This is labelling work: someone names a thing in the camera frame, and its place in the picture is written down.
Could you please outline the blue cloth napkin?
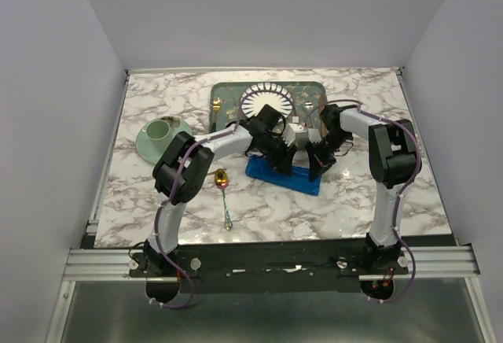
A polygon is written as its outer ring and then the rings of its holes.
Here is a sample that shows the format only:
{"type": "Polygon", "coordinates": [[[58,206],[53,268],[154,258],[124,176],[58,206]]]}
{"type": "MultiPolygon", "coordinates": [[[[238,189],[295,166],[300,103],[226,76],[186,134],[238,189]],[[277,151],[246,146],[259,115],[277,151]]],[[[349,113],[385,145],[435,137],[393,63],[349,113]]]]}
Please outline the blue cloth napkin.
{"type": "Polygon", "coordinates": [[[302,194],[319,195],[321,176],[318,176],[311,182],[309,180],[310,171],[308,168],[293,166],[292,174],[284,175],[274,170],[265,157],[250,157],[245,168],[245,174],[250,178],[302,194]]]}

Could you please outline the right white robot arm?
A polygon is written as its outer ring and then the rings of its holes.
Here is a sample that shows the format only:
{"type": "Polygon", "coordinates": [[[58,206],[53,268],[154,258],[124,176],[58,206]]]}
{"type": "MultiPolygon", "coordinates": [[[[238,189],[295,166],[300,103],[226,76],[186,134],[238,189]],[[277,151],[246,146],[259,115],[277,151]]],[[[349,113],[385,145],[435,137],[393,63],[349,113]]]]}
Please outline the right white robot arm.
{"type": "Polygon", "coordinates": [[[335,152],[355,135],[368,142],[369,170],[376,182],[376,205],[365,236],[362,266],[377,274],[400,256],[400,222],[403,197],[422,167],[419,145],[409,120],[389,120],[366,112],[358,105],[327,104],[320,113],[326,134],[308,142],[309,180],[326,173],[335,163],[335,152]]]}

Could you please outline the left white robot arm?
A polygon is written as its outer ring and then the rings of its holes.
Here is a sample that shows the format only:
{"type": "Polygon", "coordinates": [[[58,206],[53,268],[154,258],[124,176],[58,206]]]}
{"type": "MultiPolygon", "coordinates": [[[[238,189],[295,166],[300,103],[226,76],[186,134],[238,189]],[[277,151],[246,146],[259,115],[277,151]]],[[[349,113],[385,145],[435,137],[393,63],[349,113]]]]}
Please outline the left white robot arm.
{"type": "Polygon", "coordinates": [[[155,275],[165,276],[173,267],[179,268],[171,252],[178,247],[182,217],[214,162],[255,149],[274,170],[292,174],[296,141],[288,139],[287,124],[282,133],[274,131],[283,119],[272,106],[264,105],[257,115],[232,122],[220,131],[203,136],[185,132],[175,135],[152,172],[156,191],[166,197],[156,211],[152,235],[145,240],[143,249],[147,266],[155,275]]]}

